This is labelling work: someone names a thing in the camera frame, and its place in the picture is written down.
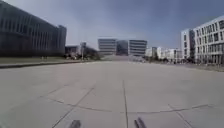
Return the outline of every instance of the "building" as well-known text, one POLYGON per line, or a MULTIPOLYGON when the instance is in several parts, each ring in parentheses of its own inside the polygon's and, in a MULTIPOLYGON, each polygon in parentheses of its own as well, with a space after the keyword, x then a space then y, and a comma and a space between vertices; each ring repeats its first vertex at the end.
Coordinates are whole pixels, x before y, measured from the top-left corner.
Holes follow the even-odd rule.
POLYGON ((182 55, 197 63, 224 64, 224 16, 181 32, 182 55))
POLYGON ((157 55, 158 55, 158 58, 159 59, 164 59, 166 58, 166 48, 163 48, 163 47, 157 47, 157 55))
POLYGON ((157 47, 147 48, 146 52, 145 52, 145 56, 153 57, 153 58, 158 57, 158 55, 157 55, 157 47))
POLYGON ((116 55, 117 52, 116 39, 99 39, 98 46, 101 55, 116 55))
POLYGON ((0 0, 0 56, 63 55, 66 31, 0 0))
POLYGON ((186 29, 181 32, 181 51, 183 51, 182 59, 194 59, 195 41, 193 30, 186 29))
POLYGON ((182 60, 181 50, 167 49, 165 50, 165 58, 167 58, 169 62, 180 62, 182 60))
POLYGON ((132 56, 144 56, 147 47, 145 40, 129 40, 128 54, 132 56))
POLYGON ((78 52, 78 45, 74 45, 74 46, 65 46, 65 53, 66 54, 71 54, 74 53, 76 54, 78 52))
POLYGON ((194 28, 194 32, 196 61, 224 64, 224 16, 194 28))

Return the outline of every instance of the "blue sky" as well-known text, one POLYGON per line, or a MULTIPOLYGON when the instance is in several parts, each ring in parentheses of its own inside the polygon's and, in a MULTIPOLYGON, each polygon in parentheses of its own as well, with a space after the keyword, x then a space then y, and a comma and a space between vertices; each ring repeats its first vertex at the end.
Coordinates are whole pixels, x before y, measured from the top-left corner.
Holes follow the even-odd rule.
POLYGON ((180 31, 224 15, 224 0, 4 0, 67 27, 67 45, 97 39, 145 39, 180 47, 180 31))

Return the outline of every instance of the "road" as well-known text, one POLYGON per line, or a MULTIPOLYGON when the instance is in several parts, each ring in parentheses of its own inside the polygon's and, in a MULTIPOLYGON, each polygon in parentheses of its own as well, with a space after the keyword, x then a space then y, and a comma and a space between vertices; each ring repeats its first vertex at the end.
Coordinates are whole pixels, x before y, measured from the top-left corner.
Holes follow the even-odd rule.
POLYGON ((222 128, 224 73, 137 62, 0 70, 6 128, 222 128))

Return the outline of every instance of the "curb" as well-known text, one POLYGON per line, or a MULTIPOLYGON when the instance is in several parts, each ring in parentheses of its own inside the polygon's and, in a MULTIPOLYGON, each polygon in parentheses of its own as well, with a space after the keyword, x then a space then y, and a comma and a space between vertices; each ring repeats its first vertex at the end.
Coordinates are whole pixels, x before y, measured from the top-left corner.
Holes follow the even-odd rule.
POLYGON ((9 64, 9 65, 0 65, 0 69, 7 68, 24 68, 24 67, 33 67, 33 66, 45 66, 45 65, 58 65, 58 64, 72 64, 72 63, 86 63, 94 61, 74 61, 74 62, 42 62, 42 63, 27 63, 27 64, 9 64))

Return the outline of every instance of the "white building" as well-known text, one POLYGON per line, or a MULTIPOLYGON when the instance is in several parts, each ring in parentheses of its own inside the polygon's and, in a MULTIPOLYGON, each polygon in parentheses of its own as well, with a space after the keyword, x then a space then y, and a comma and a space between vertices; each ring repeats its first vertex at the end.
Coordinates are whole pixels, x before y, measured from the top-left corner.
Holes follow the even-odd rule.
POLYGON ((163 48, 163 47, 157 47, 157 55, 158 55, 158 58, 159 59, 164 59, 166 56, 165 56, 165 52, 166 52, 166 48, 163 48))
POLYGON ((194 32, 196 60, 224 64, 224 16, 194 28, 194 32))
POLYGON ((157 56, 157 47, 150 47, 146 49, 145 56, 156 57, 157 56))
POLYGON ((183 58, 198 63, 224 64, 224 16, 181 32, 183 58))
POLYGON ((194 59, 194 31, 191 29, 186 29, 181 32, 181 51, 182 59, 192 58, 194 59))
POLYGON ((116 39, 99 39, 98 46, 101 55, 116 55, 116 39))
POLYGON ((145 40, 129 40, 128 54, 132 56, 144 56, 147 47, 145 40))
POLYGON ((167 49, 165 50, 165 58, 170 62, 179 62, 182 59, 182 54, 180 49, 167 49))

